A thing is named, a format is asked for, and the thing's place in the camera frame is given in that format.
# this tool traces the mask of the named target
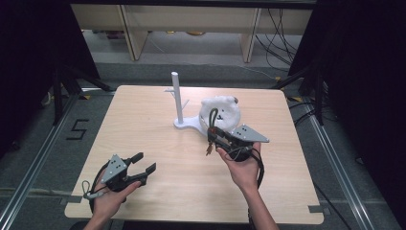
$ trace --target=hand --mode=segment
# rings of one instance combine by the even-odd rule
[[[96,185],[95,191],[105,187],[104,184],[100,183],[104,171],[98,178],[98,184]],[[103,192],[104,195],[95,198],[93,217],[90,219],[85,229],[102,229],[102,226],[119,211],[125,198],[140,186],[141,182],[136,181],[118,193],[110,191],[107,187],[102,189],[101,192]]]
[[[254,143],[253,148],[260,152],[260,142]],[[252,153],[259,157],[259,154],[255,150],[253,150]],[[216,151],[227,164],[233,181],[243,192],[258,189],[257,177],[259,166],[253,157],[249,157],[245,161],[236,162],[230,159],[230,156],[227,155],[227,152],[224,149],[217,148]]]

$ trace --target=wooden table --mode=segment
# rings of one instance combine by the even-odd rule
[[[144,159],[128,174],[156,162],[147,185],[127,198],[115,219],[197,222],[247,222],[247,204],[227,166],[198,131],[178,129],[175,100],[165,86],[118,88],[90,150],[72,196],[82,196],[81,182],[93,182],[114,153],[122,158],[142,151]],[[322,213],[284,94],[279,90],[181,87],[184,117],[198,114],[201,100],[238,98],[241,123],[270,139],[262,144],[265,175],[260,193],[277,223],[320,224]],[[68,203],[69,218],[91,218],[88,201]]]

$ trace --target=white vertical rod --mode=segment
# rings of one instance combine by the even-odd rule
[[[173,84],[173,91],[175,94],[178,123],[183,124],[182,103],[181,103],[181,99],[180,99],[180,90],[179,90],[179,77],[176,72],[172,72],[172,84]]]

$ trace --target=silver bracket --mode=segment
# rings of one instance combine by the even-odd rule
[[[120,158],[117,154],[114,154],[110,161],[108,162],[108,166],[105,169],[104,175],[101,178],[101,184],[105,184],[111,178],[116,176],[117,174],[121,173],[122,171],[127,169],[127,165],[125,162]]]
[[[242,126],[236,127],[231,133],[233,137],[248,142],[262,142],[268,143],[269,139],[264,137],[262,134],[243,124]]]

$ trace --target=wrist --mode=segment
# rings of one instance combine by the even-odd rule
[[[242,191],[242,194],[245,196],[245,198],[253,197],[253,196],[259,196],[259,191],[257,187],[248,187],[248,188],[240,188]]]
[[[100,218],[97,216],[93,216],[87,223],[84,230],[101,230],[101,229],[103,229],[104,225],[107,222],[108,222],[108,219],[106,219],[106,218]]]

